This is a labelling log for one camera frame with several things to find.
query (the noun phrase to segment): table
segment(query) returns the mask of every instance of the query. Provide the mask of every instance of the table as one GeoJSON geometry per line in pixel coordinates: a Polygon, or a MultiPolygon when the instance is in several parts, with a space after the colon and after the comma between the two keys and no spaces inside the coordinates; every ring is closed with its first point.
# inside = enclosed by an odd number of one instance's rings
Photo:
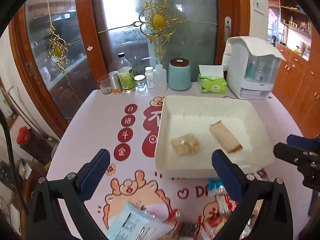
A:
{"type": "MultiPolygon", "coordinates": [[[[207,196],[207,179],[166,179],[155,168],[153,153],[161,102],[168,95],[236,98],[230,90],[225,95],[201,94],[196,83],[187,91],[168,89],[161,94],[149,89],[103,95],[95,90],[63,135],[48,180],[63,179],[69,172],[78,172],[101,148],[110,152],[110,166],[91,200],[85,202],[103,232],[113,223],[126,201],[163,218],[176,209],[195,222],[210,216],[215,204],[207,196]]],[[[272,94],[270,96],[265,100],[249,101],[265,124],[272,145],[285,142],[290,134],[302,136],[286,109],[272,94]]],[[[286,184],[296,237],[308,222],[312,190],[302,185],[302,174],[291,164],[276,160],[265,170],[270,180],[281,177],[286,184]]],[[[60,205],[71,233],[80,238],[64,201],[60,201],[60,205]]]]}

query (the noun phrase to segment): small glass jar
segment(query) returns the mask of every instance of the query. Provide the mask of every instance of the small glass jar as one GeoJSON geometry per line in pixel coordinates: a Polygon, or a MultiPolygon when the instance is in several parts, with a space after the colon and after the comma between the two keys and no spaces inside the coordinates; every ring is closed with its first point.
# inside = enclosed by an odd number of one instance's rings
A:
{"type": "Polygon", "coordinates": [[[146,88],[147,88],[146,77],[144,75],[135,76],[134,82],[136,83],[136,90],[138,90],[139,92],[146,90],[146,88]]]}

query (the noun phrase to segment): brown packaged snack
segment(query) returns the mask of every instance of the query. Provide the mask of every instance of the brown packaged snack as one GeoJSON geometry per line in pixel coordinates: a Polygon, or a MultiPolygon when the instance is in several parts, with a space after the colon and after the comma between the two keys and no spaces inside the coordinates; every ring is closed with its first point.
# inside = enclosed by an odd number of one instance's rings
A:
{"type": "Polygon", "coordinates": [[[212,124],[209,130],[228,153],[234,153],[243,148],[221,121],[212,124]]]}
{"type": "Polygon", "coordinates": [[[170,141],[172,148],[180,155],[195,154],[200,149],[200,142],[191,133],[170,141]]]}

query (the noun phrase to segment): red circle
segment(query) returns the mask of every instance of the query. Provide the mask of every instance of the red circle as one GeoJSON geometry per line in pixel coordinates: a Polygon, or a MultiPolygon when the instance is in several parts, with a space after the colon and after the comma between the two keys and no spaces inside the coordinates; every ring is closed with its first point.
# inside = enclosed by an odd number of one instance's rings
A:
{"type": "Polygon", "coordinates": [[[118,140],[119,142],[128,142],[131,140],[132,136],[133,136],[133,131],[131,128],[123,128],[118,133],[118,140]]]}
{"type": "Polygon", "coordinates": [[[117,161],[124,161],[129,157],[130,152],[130,146],[125,143],[121,143],[115,148],[113,155],[117,161]]]}
{"type": "Polygon", "coordinates": [[[124,109],[126,114],[133,114],[138,110],[138,106],[136,104],[127,105],[124,109]]]}
{"type": "Polygon", "coordinates": [[[121,124],[124,127],[129,127],[133,125],[135,121],[136,121],[136,118],[134,117],[134,115],[128,114],[124,118],[122,118],[121,124]]]}

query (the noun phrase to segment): glass bottle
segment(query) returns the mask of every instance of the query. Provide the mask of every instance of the glass bottle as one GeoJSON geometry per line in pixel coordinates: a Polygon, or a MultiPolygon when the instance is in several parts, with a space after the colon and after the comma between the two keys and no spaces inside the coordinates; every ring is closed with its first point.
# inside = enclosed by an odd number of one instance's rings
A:
{"type": "Polygon", "coordinates": [[[118,54],[118,73],[122,90],[125,93],[131,93],[135,91],[134,75],[131,63],[125,58],[124,52],[118,54]]]}

